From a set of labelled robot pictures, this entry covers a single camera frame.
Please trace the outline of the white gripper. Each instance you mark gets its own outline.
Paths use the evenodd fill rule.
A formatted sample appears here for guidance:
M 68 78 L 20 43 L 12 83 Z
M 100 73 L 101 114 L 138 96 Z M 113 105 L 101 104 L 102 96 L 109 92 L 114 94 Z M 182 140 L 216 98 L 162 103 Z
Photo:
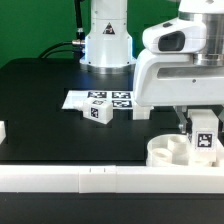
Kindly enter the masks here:
M 224 104 L 224 26 L 175 18 L 146 29 L 137 58 L 133 95 L 138 105 L 175 106 L 182 134 L 187 107 Z M 224 107 L 218 115 L 224 125 Z

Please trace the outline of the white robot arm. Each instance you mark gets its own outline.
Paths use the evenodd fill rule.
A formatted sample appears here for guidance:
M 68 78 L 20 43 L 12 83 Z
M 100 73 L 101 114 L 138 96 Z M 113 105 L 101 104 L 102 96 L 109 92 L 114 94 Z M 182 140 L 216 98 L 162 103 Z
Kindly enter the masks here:
M 224 105 L 224 0 L 181 0 L 178 16 L 146 29 L 132 53 L 127 0 L 92 0 L 81 66 L 101 74 L 134 70 L 133 118 L 155 106 Z

